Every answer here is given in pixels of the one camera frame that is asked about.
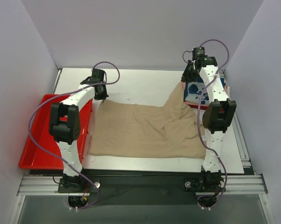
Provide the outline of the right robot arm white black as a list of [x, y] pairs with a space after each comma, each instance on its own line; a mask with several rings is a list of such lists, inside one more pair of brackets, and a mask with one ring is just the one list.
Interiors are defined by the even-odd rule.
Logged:
[[220, 188], [222, 174], [226, 173], [221, 159], [222, 144], [236, 110], [236, 101], [231, 100], [221, 81], [218, 63], [213, 56], [207, 56], [205, 48], [191, 50], [192, 59], [182, 74], [185, 103], [198, 102], [198, 107], [208, 102], [203, 114], [197, 114], [198, 126], [203, 126], [205, 136], [200, 140], [206, 149], [202, 174], [192, 185], [202, 190]]

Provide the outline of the beige t-shirt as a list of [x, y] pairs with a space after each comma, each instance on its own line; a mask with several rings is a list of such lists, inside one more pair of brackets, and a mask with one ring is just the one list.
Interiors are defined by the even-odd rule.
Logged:
[[89, 154], [133, 158], [204, 158], [197, 115], [179, 82], [161, 106], [104, 100], [95, 116]]

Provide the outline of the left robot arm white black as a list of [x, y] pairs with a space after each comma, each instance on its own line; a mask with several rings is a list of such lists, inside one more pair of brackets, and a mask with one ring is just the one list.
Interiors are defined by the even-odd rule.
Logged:
[[49, 134], [60, 149], [64, 166], [63, 185], [75, 192], [82, 191], [86, 182], [79, 174], [83, 170], [77, 147], [81, 133], [79, 113], [90, 100], [103, 100], [108, 97], [106, 82], [106, 72], [93, 69], [91, 76], [84, 79], [77, 90], [63, 101], [53, 103], [50, 108]]

